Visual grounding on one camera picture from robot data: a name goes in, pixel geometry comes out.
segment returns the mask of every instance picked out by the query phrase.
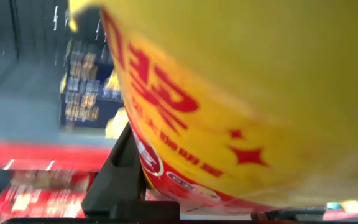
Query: yellow plastic container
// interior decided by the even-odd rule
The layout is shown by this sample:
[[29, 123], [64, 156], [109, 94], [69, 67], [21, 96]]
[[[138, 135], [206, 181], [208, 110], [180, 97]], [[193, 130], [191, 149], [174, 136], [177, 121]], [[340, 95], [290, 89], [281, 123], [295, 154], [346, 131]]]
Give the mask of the yellow plastic container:
[[358, 1], [102, 8], [145, 174], [185, 210], [358, 198]]

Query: product packaging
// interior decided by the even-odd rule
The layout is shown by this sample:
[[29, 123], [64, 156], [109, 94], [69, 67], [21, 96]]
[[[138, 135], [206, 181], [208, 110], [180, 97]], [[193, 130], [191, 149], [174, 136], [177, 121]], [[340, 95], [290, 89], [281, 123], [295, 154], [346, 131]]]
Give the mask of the product packaging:
[[0, 223], [15, 217], [84, 218], [81, 202], [86, 192], [36, 189], [11, 185], [0, 195]]
[[117, 75], [112, 72], [109, 50], [79, 41], [70, 41], [67, 49], [67, 70], [60, 87], [60, 125], [105, 128], [124, 106], [119, 86], [111, 88]]
[[358, 1], [70, 0], [70, 24], [90, 5], [155, 195], [228, 215], [358, 198]]

